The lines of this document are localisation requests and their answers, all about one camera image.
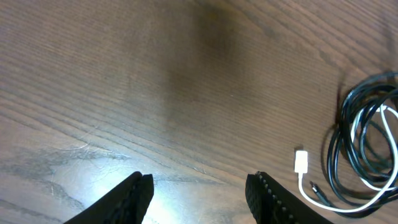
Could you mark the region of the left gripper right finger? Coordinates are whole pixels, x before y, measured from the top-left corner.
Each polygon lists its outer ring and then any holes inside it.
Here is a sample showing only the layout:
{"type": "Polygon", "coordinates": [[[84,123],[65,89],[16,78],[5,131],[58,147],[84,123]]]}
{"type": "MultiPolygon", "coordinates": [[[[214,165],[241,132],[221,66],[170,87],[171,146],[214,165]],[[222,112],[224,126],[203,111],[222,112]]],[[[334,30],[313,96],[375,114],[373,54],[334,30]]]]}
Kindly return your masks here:
{"type": "Polygon", "coordinates": [[[257,224],[333,224],[265,172],[247,175],[245,197],[257,224]]]}

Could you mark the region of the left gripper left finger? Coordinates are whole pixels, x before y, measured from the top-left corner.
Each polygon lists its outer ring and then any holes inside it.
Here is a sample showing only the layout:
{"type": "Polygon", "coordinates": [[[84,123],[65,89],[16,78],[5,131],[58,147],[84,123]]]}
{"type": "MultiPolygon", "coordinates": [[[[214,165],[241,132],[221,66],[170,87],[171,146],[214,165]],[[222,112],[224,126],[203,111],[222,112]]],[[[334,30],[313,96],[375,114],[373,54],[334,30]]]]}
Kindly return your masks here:
{"type": "Polygon", "coordinates": [[[141,224],[153,196],[153,176],[134,172],[65,224],[141,224]]]}

